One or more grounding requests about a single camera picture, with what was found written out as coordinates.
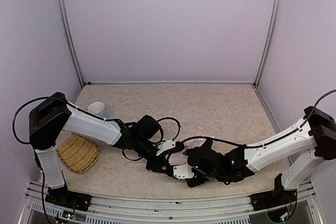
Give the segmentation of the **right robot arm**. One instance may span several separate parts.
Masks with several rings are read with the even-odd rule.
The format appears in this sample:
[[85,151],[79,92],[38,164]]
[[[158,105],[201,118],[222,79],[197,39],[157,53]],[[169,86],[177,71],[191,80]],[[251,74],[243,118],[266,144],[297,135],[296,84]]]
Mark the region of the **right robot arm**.
[[296,161],[279,175],[281,188],[295,190],[323,162],[335,159],[334,118],[312,106],[304,112],[304,117],[286,130],[225,155],[210,147],[194,148],[188,153],[187,164],[202,175],[230,184],[299,152]]

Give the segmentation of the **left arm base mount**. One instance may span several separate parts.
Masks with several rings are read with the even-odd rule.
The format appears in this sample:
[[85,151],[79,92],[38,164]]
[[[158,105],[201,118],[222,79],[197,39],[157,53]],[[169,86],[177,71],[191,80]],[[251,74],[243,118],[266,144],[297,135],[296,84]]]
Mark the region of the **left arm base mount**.
[[68,190],[50,190],[45,197],[45,201],[48,203],[85,212],[88,211],[91,199],[91,195]]

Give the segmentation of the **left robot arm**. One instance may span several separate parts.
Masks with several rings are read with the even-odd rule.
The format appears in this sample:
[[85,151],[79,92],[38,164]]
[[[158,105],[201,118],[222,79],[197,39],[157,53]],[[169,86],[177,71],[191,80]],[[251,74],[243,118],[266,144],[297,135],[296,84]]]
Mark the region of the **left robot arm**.
[[160,140],[158,143],[150,140],[163,130],[149,115],[135,123],[106,119],[70,103],[61,92],[41,97],[40,101],[28,116],[29,143],[37,154],[50,189],[60,189],[66,185],[55,148],[61,132],[70,132],[121,150],[134,150],[147,160],[149,170],[154,172],[162,172],[169,165],[165,152],[173,149],[176,144],[173,140]]

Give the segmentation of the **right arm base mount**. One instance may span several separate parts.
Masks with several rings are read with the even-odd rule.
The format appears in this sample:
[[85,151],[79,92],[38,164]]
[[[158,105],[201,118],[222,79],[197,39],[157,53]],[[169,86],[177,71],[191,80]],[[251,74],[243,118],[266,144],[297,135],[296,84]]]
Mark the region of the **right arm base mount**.
[[251,204],[254,211],[274,208],[294,202],[296,199],[296,191],[282,191],[275,193],[272,190],[262,193],[252,194],[250,196]]

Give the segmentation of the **pink folding umbrella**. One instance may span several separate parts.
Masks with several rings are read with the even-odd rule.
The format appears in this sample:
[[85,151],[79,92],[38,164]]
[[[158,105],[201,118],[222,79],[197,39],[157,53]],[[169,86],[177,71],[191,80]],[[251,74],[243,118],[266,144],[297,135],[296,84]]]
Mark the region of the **pink folding umbrella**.
[[[181,142],[184,139],[192,136],[203,136],[204,128],[201,126],[197,126],[194,130],[187,131],[187,132],[179,132],[177,138],[175,139],[176,142]],[[205,143],[205,139],[193,139],[186,141],[184,143],[184,149],[177,153],[166,154],[165,158],[169,161],[169,164],[174,165],[184,165],[187,164],[188,154],[191,152],[192,149],[201,147]]]

